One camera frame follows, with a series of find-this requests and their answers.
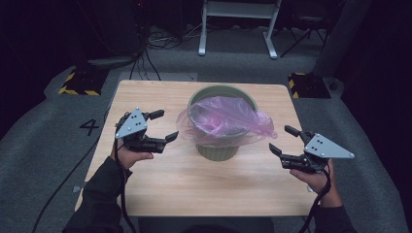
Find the plastic bag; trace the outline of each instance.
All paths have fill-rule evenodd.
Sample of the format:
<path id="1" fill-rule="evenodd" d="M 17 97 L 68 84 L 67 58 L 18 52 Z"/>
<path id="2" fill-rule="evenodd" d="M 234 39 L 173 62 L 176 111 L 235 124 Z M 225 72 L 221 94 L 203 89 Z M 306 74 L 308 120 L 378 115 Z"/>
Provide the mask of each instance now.
<path id="1" fill-rule="evenodd" d="M 243 98 L 211 97 L 192 104 L 176 121 L 179 135 L 200 146 L 239 147 L 277 138 L 273 121 Z"/>

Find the printed number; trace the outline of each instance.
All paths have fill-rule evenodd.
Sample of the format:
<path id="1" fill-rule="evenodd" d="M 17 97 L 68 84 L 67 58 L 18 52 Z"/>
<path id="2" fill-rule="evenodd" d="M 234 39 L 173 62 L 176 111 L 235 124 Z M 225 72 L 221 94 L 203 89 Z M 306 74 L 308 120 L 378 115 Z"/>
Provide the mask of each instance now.
<path id="1" fill-rule="evenodd" d="M 88 129 L 87 136 L 90 136 L 90 135 L 91 135 L 91 131 L 93 131 L 93 129 L 99 127 L 99 126 L 94 126 L 95 123 L 96 123 L 96 120 L 95 120 L 95 119 L 91 119 L 91 120 L 89 120 L 88 122 L 82 124 L 82 125 L 80 126 L 80 128 L 86 128 L 86 129 Z"/>

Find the wooden table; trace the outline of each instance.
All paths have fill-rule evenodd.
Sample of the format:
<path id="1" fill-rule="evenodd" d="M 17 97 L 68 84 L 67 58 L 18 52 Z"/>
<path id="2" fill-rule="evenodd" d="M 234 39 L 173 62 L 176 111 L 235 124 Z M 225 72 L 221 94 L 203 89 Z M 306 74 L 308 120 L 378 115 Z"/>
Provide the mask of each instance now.
<path id="1" fill-rule="evenodd" d="M 164 138 L 176 131 L 176 119 L 192 94 L 215 83 L 122 81 L 113 100 L 86 181 L 110 154 L 115 124 L 125 112 L 164 110 L 148 121 L 147 135 Z M 300 129 L 288 90 L 277 84 L 231 83 L 247 91 L 257 107 L 269 114 L 279 137 L 240 147 L 229 160 L 210 161 L 195 145 L 179 138 L 153 160 L 138 162 L 131 170 L 125 196 L 131 216 L 306 216 L 315 199 L 306 183 L 282 168 L 269 150 L 273 143 L 284 153 L 302 154 L 300 139 L 284 125 Z"/>

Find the hand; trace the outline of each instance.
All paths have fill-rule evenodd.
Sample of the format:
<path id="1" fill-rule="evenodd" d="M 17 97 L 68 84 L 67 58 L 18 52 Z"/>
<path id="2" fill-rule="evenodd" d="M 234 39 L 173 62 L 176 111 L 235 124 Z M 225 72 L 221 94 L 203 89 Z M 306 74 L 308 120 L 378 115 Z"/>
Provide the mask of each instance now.
<path id="1" fill-rule="evenodd" d="M 122 147 L 121 140 L 118 140 L 118 149 L 120 163 L 126 170 L 130 169 L 137 161 L 154 158 L 154 155 L 150 152 L 134 152 Z M 110 156 L 115 159 L 115 150 L 112 150 Z"/>
<path id="2" fill-rule="evenodd" d="M 335 185 L 332 159 L 329 160 L 328 165 L 331 187 L 330 191 L 324 196 L 324 198 L 322 198 L 321 207 L 340 207 L 342 206 L 342 201 Z M 324 173 L 307 174 L 295 169 L 291 169 L 290 173 L 299 180 L 307 183 L 312 190 L 318 194 L 321 193 L 327 182 L 327 178 Z"/>

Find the dark background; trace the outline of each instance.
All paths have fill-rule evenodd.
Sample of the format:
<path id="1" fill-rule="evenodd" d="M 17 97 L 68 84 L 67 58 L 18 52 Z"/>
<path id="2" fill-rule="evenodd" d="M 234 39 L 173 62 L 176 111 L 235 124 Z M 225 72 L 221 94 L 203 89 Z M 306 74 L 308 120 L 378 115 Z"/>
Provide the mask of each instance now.
<path id="1" fill-rule="evenodd" d="M 184 25 L 200 23 L 202 1 L 176 0 L 172 5 L 170 2 L 154 0 L 153 5 L 143 2 L 144 9 L 135 8 L 137 33 L 154 23 L 181 36 Z M 61 38 L 62 32 L 64 35 L 67 31 L 59 30 L 64 26 L 52 20 L 55 16 L 46 2 L 14 0 L 0 4 L 0 138 L 3 138 L 21 116 L 45 99 L 45 87 L 54 76 L 75 64 L 73 57 L 92 59 L 114 54 L 91 30 L 90 22 L 96 33 L 110 44 L 110 37 L 99 26 L 92 1 L 82 2 L 90 22 L 76 1 L 55 3 L 76 28 L 66 38 L 74 42 L 71 49 Z M 409 228 L 412 224 L 412 193 L 407 179 L 412 166 L 411 12 L 410 1 L 374 0 L 335 74 L 345 84 L 342 100 L 360 123 L 399 191 Z"/>

